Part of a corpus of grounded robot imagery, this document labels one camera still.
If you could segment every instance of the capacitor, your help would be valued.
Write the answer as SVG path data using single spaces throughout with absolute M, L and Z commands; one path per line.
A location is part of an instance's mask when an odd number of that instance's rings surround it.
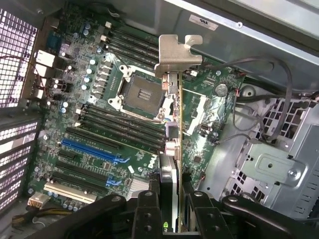
M 63 102 L 62 106 L 63 106 L 63 107 L 65 107 L 65 108 L 68 108 L 69 103 L 67 103 L 67 102 Z
M 86 73 L 87 74 L 94 74 L 94 71 L 93 71 L 93 69 L 88 68 L 88 69 L 86 69 Z
M 84 28 L 89 30 L 89 29 L 91 29 L 91 25 L 87 22 L 87 23 L 84 25 Z
M 54 84 L 53 88 L 61 90 L 63 88 L 63 85 Z
M 37 177 L 37 182 L 40 182 L 41 180 L 43 179 L 43 176 L 42 175 L 40 175 L 39 177 Z
M 89 87 L 88 87 L 87 85 L 82 85 L 82 86 L 81 86 L 81 89 L 82 89 L 83 91 L 86 91 L 86 90 L 89 89 Z
M 65 53 L 65 52 L 62 52 L 61 56 L 65 57 L 67 59 L 71 59 L 71 56 L 69 54 Z
M 73 207 L 74 207 L 74 203 L 70 203 L 68 206 L 68 210 L 70 210 L 70 211 L 73 210 Z
M 64 203 L 62 204 L 62 207 L 63 207 L 64 209 L 67 209 L 68 206 L 69 206 L 69 202 L 64 201 Z
M 91 82 L 91 78 L 88 77 L 88 76 L 84 77 L 84 82 L 85 82 L 85 83 Z
M 57 84 L 57 85 L 62 85 L 63 81 L 56 79 L 56 80 L 54 80 L 54 83 Z
M 68 68 L 67 68 L 67 70 L 68 70 L 68 71 L 75 71 L 76 69 L 75 69 L 74 66 L 69 65 Z
M 88 29 L 84 29 L 83 30 L 83 35 L 88 36 L 89 35 L 89 30 Z
M 61 111 L 62 114 L 65 114 L 66 113 L 66 108 L 61 108 L 60 111 Z
M 79 210 L 79 205 L 76 204 L 76 205 L 73 207 L 73 211 L 76 212 L 76 211 L 78 211 L 78 210 Z
M 90 60 L 90 65 L 96 65 L 96 63 L 97 63 L 96 60 L 94 60 L 94 59 Z

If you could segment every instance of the white label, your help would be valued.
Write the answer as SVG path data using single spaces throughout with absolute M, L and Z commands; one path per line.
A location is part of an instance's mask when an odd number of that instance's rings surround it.
M 128 169 L 129 169 L 129 171 L 130 171 L 131 173 L 134 173 L 134 169 L 133 169 L 132 166 L 128 166 Z
M 212 31 L 216 30 L 218 28 L 218 25 L 215 23 L 212 23 L 210 21 L 207 21 L 205 19 L 202 19 L 198 16 L 195 16 L 193 14 L 190 15 L 189 21 L 196 23 L 197 25 L 201 25 L 203 27 L 206 27 Z

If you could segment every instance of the metal bracket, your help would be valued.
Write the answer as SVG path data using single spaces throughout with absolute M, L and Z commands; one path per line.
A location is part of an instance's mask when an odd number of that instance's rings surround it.
M 193 65 L 200 65 L 202 57 L 190 52 L 192 45 L 203 44 L 200 35 L 185 36 L 185 44 L 178 43 L 177 35 L 159 37 L 159 64 L 155 65 L 155 76 L 162 78 L 166 72 L 183 72 Z

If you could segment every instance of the black cable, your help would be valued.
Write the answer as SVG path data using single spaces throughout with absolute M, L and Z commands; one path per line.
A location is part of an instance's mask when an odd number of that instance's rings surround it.
M 267 56 L 253 56 L 253 57 L 248 57 L 248 58 L 242 58 L 242 59 L 238 59 L 238 60 L 234 60 L 228 63 L 224 63 L 224 64 L 220 64 L 217 66 L 212 66 L 211 63 L 208 62 L 204 62 L 203 65 L 211 70 L 220 70 L 222 68 L 225 67 L 233 67 L 237 64 L 242 64 L 242 63 L 248 63 L 248 62 L 255 62 L 255 61 L 265 61 L 265 62 L 269 62 L 271 64 L 278 64 L 280 65 L 286 72 L 287 74 L 287 88 L 286 88 L 286 95 L 285 95 L 285 103 L 284 103 L 284 107 L 283 107 L 283 111 L 280 115 L 280 118 L 278 120 L 278 124 L 277 127 L 275 128 L 273 134 L 268 137 L 268 141 L 271 142 L 272 140 L 276 139 L 280 132 L 281 129 L 285 123 L 286 120 L 286 116 L 289 110 L 289 105 L 290 105 L 290 101 L 292 98 L 292 94 L 293 94 L 293 77 L 290 71 L 290 68 L 288 67 L 288 65 L 277 58 L 274 57 L 267 57 Z

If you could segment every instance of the circuit board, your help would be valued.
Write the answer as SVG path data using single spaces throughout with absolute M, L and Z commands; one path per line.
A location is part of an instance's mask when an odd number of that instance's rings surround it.
M 172 101 L 154 75 L 158 37 L 70 5 L 46 51 L 64 65 L 46 86 L 50 103 L 28 188 L 47 194 L 53 180 L 78 191 L 88 189 L 85 195 L 96 199 L 111 193 L 128 196 L 134 179 L 147 182 L 158 170 L 165 123 L 170 121 Z M 203 61 L 219 64 L 205 56 Z M 183 168 L 195 188 L 213 160 L 214 142 L 242 81 L 230 68 L 215 72 L 194 67 L 183 73 Z M 219 97 L 216 86 L 221 85 L 228 90 Z M 59 205 L 85 204 L 63 193 L 50 196 Z

